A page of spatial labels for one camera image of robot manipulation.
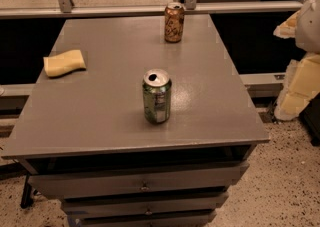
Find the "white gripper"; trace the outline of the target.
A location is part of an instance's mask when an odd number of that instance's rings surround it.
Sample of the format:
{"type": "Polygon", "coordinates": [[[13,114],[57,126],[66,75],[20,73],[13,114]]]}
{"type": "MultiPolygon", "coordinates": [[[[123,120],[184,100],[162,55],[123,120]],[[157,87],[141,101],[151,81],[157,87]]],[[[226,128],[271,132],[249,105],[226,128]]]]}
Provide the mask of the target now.
{"type": "Polygon", "coordinates": [[[283,39],[295,37],[297,47],[313,52],[306,53],[300,61],[291,60],[287,66],[274,116],[290,121],[320,93],[320,55],[315,54],[320,52],[320,0],[306,0],[300,11],[275,28],[273,35],[283,39]]]}

